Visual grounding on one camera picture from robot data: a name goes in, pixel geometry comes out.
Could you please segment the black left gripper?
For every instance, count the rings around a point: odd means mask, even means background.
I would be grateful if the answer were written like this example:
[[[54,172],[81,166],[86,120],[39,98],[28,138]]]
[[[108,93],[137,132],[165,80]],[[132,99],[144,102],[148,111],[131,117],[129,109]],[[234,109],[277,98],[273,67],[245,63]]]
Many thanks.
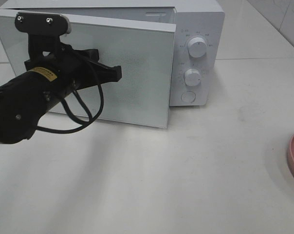
[[[24,90],[77,90],[122,78],[121,66],[101,63],[98,49],[75,50],[60,41],[59,36],[28,35],[29,59],[25,61]],[[91,63],[97,75],[95,80]]]

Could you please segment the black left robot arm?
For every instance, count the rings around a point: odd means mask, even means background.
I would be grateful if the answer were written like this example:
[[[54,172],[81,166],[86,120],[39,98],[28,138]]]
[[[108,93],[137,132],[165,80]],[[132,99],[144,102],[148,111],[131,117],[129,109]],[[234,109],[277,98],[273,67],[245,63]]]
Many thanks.
[[[97,49],[75,50],[58,36],[29,35],[30,58],[26,71],[0,86],[0,144],[15,144],[30,139],[36,131],[71,134],[91,125],[93,115],[78,91],[118,82],[120,66],[99,62]],[[38,125],[39,120],[57,104],[78,124],[77,128],[57,130]]]

